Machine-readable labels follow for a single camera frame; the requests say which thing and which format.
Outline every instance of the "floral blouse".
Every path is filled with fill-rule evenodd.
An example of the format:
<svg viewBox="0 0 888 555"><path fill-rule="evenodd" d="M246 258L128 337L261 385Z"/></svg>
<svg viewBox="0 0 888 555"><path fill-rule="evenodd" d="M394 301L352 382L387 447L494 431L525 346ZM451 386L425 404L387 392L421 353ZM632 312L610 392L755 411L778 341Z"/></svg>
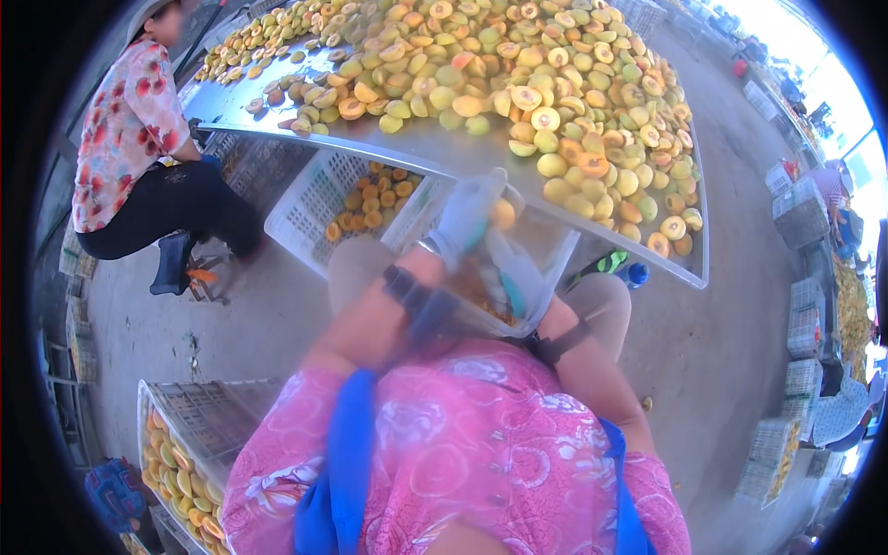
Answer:
<svg viewBox="0 0 888 555"><path fill-rule="evenodd" d="M166 48L147 39L131 44L108 70L83 122L71 200L75 231L105 227L148 167L187 140Z"/></svg>
<svg viewBox="0 0 888 555"><path fill-rule="evenodd" d="M322 466L342 380L293 376L238 455L220 522L232 553L293 552L296 505ZM463 341L377 385L375 451L360 552L423 553L455 518L515 553L614 552L616 476L595 415L523 351ZM661 555L691 552L669 476L627 453L624 479Z"/></svg>

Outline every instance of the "stool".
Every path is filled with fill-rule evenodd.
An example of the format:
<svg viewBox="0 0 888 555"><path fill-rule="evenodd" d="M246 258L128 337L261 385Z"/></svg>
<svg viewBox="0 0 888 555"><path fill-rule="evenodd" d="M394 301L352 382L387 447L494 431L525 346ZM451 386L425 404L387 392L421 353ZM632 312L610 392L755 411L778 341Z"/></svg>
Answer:
<svg viewBox="0 0 888 555"><path fill-rule="evenodd" d="M199 235L194 232L183 231L155 242L161 250L161 259L155 281L148 289L152 295L172 293L179 296L188 289L192 302L227 305L227 299L214 293L210 285L218 281L213 268L228 262L231 255L194 257L191 251L198 238Z"/></svg>

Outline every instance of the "blue glove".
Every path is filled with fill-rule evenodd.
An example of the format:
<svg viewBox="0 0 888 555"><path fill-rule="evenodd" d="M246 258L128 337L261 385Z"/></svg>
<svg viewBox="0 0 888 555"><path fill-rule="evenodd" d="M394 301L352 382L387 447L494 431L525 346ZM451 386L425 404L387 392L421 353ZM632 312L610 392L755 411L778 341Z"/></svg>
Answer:
<svg viewBox="0 0 888 555"><path fill-rule="evenodd" d="M463 254L474 247L488 228L490 208L505 190L506 172L494 168L488 175L459 181L450 193L441 220L429 232L451 274Z"/></svg>
<svg viewBox="0 0 888 555"><path fill-rule="evenodd" d="M222 161L219 160L216 156L212 155L201 155L201 162L212 164L214 168L219 171L222 171Z"/></svg>
<svg viewBox="0 0 888 555"><path fill-rule="evenodd" d="M507 240L495 229L488 229L484 243L494 266L499 270L502 283L500 291L487 287L490 300L495 305L499 304L503 299L497 297L502 296L501 291L504 291L511 305L511 313L536 325L543 318L551 300L551 296L543 295L543 275L539 268L521 245ZM484 275L481 279L488 283Z"/></svg>

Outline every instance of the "shoe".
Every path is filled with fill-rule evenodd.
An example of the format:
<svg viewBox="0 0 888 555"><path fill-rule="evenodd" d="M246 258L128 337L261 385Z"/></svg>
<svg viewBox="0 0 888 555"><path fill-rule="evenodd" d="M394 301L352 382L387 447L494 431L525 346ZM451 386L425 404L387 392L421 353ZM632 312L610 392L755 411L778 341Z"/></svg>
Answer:
<svg viewBox="0 0 888 555"><path fill-rule="evenodd" d="M237 261L244 266L249 266L250 264L253 264L259 258L259 255L261 255L262 252L266 249L268 243L268 235L263 234L262 239L259 240L259 245L257 245L256 248L253 249L253 251L247 256L238 257Z"/></svg>

